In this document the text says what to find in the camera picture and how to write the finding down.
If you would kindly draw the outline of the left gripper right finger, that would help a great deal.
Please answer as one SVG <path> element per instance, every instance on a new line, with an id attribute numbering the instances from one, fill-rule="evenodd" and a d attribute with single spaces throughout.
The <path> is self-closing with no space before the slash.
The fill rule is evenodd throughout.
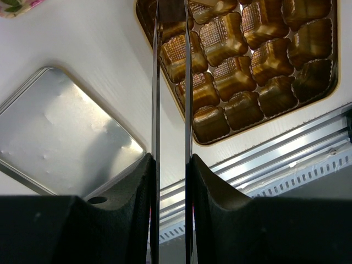
<path id="1" fill-rule="evenodd" d="M 351 201 L 250 198 L 192 157 L 199 263 L 351 263 Z"/>

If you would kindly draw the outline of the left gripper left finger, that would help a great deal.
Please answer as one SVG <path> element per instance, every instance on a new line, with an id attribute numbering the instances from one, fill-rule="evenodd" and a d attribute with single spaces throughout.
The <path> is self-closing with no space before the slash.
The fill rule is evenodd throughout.
<path id="1" fill-rule="evenodd" d="M 91 204 L 77 196 L 2 196 L 1 263 L 145 263 L 153 159 Z"/>

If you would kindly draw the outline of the metal tongs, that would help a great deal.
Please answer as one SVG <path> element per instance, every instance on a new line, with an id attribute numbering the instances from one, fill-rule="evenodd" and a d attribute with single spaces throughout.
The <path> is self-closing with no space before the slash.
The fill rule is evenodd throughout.
<path id="1" fill-rule="evenodd" d="M 155 169 L 154 201 L 151 202 L 151 263 L 159 263 L 160 237 L 160 50 L 163 25 L 185 23 L 185 262 L 193 262 L 193 77 L 188 1 L 157 1 L 153 32 L 152 157 Z"/>

